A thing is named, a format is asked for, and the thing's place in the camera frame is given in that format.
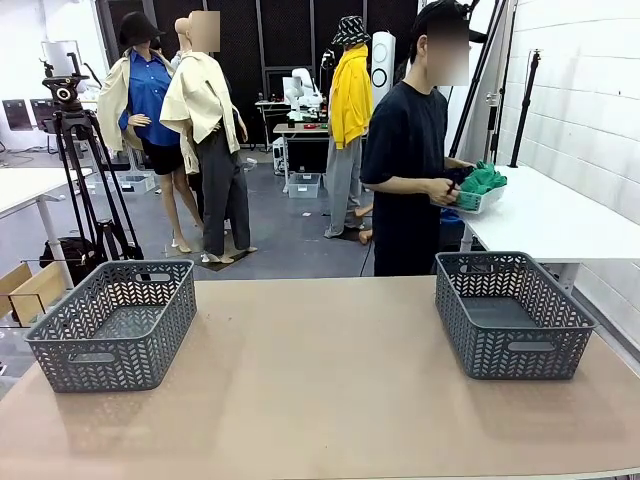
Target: beige jacket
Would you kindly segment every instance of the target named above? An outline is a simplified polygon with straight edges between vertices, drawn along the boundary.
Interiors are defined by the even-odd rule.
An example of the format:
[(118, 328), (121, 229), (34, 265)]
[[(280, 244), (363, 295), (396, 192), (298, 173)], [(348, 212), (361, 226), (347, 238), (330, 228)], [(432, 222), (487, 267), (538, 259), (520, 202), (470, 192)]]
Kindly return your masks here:
[[(119, 152), (124, 149), (122, 140), (124, 140), (137, 150), (142, 150), (142, 142), (135, 134), (133, 127), (129, 125), (123, 132), (118, 125), (118, 121), (127, 108), (129, 103), (129, 77), (131, 76), (131, 63), (129, 60), (129, 54), (131, 49), (129, 48), (124, 52), (122, 58), (118, 60), (107, 75), (106, 80), (100, 90), (100, 96), (98, 97), (98, 111), (97, 117), (100, 123), (100, 130), (102, 130), (102, 136), (104, 143), (114, 152)], [(174, 75), (174, 69), (171, 64), (158, 52), (154, 53), (158, 55), (164, 62), (167, 68), (167, 73), (170, 77)], [(185, 160), (185, 167), (187, 174), (197, 173), (193, 169), (190, 171), (190, 165), (197, 165), (198, 160), (194, 149), (189, 143), (186, 136), (180, 137), (180, 149), (182, 150), (182, 156)]]
[(164, 98), (160, 123), (202, 142), (222, 121), (230, 153), (240, 150), (233, 104), (220, 64), (202, 52), (187, 52)]

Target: black curtain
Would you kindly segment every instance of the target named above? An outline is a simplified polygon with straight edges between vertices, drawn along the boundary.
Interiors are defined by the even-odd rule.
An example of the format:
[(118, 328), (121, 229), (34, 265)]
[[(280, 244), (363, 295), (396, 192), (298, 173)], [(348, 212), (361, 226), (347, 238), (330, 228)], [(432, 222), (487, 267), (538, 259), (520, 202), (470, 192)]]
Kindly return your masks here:
[(175, 31), (176, 20), (188, 17), (194, 10), (202, 10), (202, 0), (154, 0), (153, 8), (156, 11), (158, 28), (165, 32), (160, 36), (162, 53), (168, 60), (171, 60), (180, 50), (178, 35)]
[(316, 66), (320, 69), (320, 60), (325, 49), (336, 54), (336, 64), (342, 56), (342, 47), (332, 45), (331, 41), (338, 32), (338, 23), (342, 17), (363, 15), (362, 0), (315, 0), (314, 18), (316, 24)]
[(409, 56), (409, 32), (418, 13), (415, 0), (369, 0), (367, 32), (389, 31), (396, 37), (396, 59), (398, 66)]
[(310, 8), (305, 0), (261, 0), (267, 67), (311, 65)]
[(256, 2), (209, 0), (208, 6), (220, 12), (220, 53), (214, 57), (229, 80), (231, 99), (247, 124), (249, 141), (262, 143), (262, 117), (255, 106), (262, 91)]

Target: black bag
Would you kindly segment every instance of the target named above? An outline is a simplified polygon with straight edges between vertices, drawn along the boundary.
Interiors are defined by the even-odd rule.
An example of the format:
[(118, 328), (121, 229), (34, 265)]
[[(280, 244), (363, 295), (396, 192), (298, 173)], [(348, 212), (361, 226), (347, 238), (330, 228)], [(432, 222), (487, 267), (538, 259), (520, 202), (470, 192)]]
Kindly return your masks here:
[[(96, 246), (87, 240), (88, 255), (85, 253), (85, 247), (81, 237), (63, 237), (60, 238), (60, 246), (67, 260), (69, 273), (74, 285), (78, 285), (89, 275), (98, 265), (99, 256), (96, 252)], [(44, 244), (44, 253), (40, 257), (40, 267), (44, 268), (53, 260), (53, 253), (49, 242)]]

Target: black shorts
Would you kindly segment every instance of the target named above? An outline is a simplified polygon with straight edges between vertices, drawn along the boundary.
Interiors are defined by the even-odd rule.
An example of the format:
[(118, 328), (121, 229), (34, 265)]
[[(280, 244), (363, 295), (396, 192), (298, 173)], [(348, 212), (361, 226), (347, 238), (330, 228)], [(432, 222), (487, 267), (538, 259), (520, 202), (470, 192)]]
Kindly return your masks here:
[(151, 162), (151, 166), (153, 167), (153, 171), (156, 172), (156, 175), (168, 175), (184, 165), (180, 144), (164, 147), (154, 145), (145, 138), (141, 138), (140, 140), (142, 141), (144, 153), (149, 158), (149, 162)]

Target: black t-shirt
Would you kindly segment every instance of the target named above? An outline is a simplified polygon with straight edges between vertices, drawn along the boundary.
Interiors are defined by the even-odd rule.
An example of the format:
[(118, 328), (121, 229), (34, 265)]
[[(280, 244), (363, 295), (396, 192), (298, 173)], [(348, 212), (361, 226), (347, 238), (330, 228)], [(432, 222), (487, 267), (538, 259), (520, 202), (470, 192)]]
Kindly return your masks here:
[[(444, 172), (447, 100), (433, 89), (429, 95), (399, 82), (382, 99), (371, 118), (361, 179), (379, 184), (391, 177), (438, 178)], [(439, 209), (424, 194), (375, 192), (374, 232), (380, 221), (404, 224), (409, 219), (437, 218)]]

